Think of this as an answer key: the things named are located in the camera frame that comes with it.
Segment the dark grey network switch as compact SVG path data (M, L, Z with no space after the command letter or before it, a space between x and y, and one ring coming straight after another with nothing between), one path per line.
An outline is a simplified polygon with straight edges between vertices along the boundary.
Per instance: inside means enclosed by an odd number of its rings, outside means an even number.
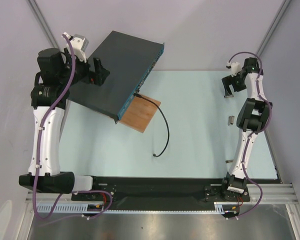
M99 86L94 77L85 77L70 87L68 99L118 122L164 49L164 43L112 31L88 59L91 66L100 59L109 71L104 83Z

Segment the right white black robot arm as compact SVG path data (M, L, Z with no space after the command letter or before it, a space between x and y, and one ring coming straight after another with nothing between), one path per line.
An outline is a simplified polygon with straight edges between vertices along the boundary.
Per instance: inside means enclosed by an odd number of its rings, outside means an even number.
M236 126L239 138L231 167L223 178L220 195L226 201L232 201L244 195L248 177L248 165L253 145L258 134L263 132L272 116L272 103L263 90L263 69L258 57L244 60L243 66L238 62L228 62L231 74L222 78L224 97L233 96L234 92L247 90L247 98L237 116Z

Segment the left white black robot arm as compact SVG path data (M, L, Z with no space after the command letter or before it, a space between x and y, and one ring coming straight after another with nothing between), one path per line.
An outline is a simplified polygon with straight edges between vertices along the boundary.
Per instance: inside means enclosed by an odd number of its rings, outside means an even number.
M35 75L31 91L34 115L34 142L28 171L19 176L19 185L33 193L70 194L80 192L89 200L100 195L100 187L89 175L61 171L59 144L69 88L78 82L103 83L109 71L98 58L93 60L97 71L90 69L84 50L69 47L60 51L48 48L38 53L40 71Z

